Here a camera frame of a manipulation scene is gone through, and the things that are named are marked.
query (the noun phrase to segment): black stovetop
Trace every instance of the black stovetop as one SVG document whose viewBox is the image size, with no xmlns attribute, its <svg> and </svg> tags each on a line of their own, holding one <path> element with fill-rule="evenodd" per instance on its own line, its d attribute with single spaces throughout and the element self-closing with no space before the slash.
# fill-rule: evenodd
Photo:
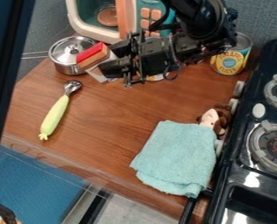
<svg viewBox="0 0 277 224">
<path fill-rule="evenodd" d="M 271 97 L 266 96 L 268 87 Z M 205 223 L 277 223 L 275 96 L 277 39 L 262 49 L 259 63 L 245 84 Z M 260 118 L 252 112 L 258 104 L 266 111 Z"/>
</svg>

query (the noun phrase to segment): red sponge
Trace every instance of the red sponge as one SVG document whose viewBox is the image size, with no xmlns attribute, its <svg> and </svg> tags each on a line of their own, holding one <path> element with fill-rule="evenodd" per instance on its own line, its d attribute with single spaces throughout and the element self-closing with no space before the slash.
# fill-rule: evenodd
<svg viewBox="0 0 277 224">
<path fill-rule="evenodd" d="M 108 59 L 110 56 L 110 49 L 102 42 L 93 45 L 88 50 L 81 52 L 77 55 L 77 65 L 86 70 L 103 60 Z"/>
</svg>

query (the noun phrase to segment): white knob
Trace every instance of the white knob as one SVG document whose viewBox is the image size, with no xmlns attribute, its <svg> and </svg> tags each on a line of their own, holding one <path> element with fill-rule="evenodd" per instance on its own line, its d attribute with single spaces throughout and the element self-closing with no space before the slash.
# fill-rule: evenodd
<svg viewBox="0 0 277 224">
<path fill-rule="evenodd" d="M 241 97 L 244 91 L 245 82 L 238 80 L 234 88 L 234 96 Z"/>
<path fill-rule="evenodd" d="M 223 140 L 216 140 L 215 141 L 215 148 L 216 148 L 216 156 L 217 157 L 219 157 L 221 155 L 223 145 L 224 145 Z"/>
<path fill-rule="evenodd" d="M 235 111 L 237 111 L 238 108 L 238 99 L 231 98 L 229 101 L 229 106 L 231 106 L 231 113 L 234 115 Z"/>
<path fill-rule="evenodd" d="M 266 107 L 261 104 L 261 103 L 257 103 L 252 110 L 252 115 L 257 118 L 260 119 L 261 117 L 263 117 L 266 113 Z"/>
</svg>

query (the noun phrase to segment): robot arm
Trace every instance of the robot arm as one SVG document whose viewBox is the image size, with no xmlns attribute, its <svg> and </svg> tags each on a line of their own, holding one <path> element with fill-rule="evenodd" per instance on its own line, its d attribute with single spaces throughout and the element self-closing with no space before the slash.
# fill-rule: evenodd
<svg viewBox="0 0 277 224">
<path fill-rule="evenodd" d="M 120 59 L 102 63 L 108 78 L 124 78 L 129 87 L 145 83 L 146 77 L 180 70 L 182 64 L 195 64 L 205 57 L 223 53 L 237 44 L 234 20 L 238 14 L 227 9 L 224 0 L 161 0 L 166 14 L 149 27 L 150 31 L 174 29 L 166 38 L 145 39 L 144 31 L 129 33 L 127 40 L 110 47 Z M 163 25 L 173 9 L 177 24 Z"/>
</svg>

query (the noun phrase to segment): blue towel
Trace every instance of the blue towel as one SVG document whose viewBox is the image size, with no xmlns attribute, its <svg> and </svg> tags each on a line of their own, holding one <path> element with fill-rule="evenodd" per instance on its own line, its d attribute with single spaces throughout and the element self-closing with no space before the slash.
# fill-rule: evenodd
<svg viewBox="0 0 277 224">
<path fill-rule="evenodd" d="M 208 127 L 160 122 L 131 167 L 146 185 L 196 198 L 206 189 L 215 166 L 216 139 Z"/>
</svg>

